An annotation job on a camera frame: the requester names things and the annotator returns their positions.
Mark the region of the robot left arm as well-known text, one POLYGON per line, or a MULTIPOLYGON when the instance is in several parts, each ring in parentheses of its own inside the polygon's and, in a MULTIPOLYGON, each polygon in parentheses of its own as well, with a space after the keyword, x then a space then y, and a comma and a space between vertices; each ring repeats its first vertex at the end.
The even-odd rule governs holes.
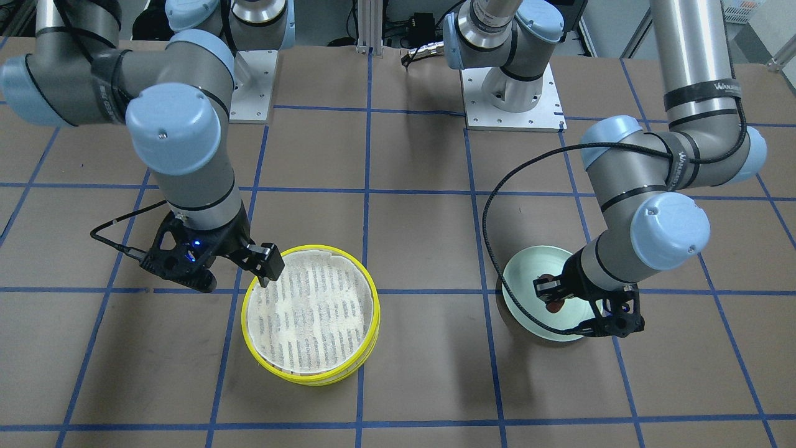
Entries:
MULTIPOLYGON (((642 332, 639 283, 676 269, 706 246, 708 217, 677 192, 754 177, 767 143, 747 124, 721 1, 649 1, 659 46, 668 131, 644 131, 626 114, 592 125, 580 144, 510 171, 486 199, 481 231, 509 312, 548 340, 642 332), (534 246, 501 269, 487 232, 498 190, 531 164, 579 150, 606 230, 576 253, 534 246)), ((450 68, 490 69, 484 93, 500 110, 529 110, 563 33, 545 1, 466 1, 443 26, 450 68)))

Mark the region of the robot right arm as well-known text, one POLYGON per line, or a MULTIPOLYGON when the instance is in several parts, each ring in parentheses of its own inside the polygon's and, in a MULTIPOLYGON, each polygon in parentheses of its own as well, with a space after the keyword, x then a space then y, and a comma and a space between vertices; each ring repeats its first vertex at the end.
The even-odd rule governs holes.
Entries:
POLYGON ((291 1, 168 1, 173 31, 161 51, 120 49, 119 1, 40 1, 36 50, 2 66, 2 92, 18 116, 41 126, 122 124, 170 208, 152 246, 93 239, 145 271, 213 292, 216 258, 275 281, 284 261, 257 244, 226 150, 236 54, 295 42, 291 1))

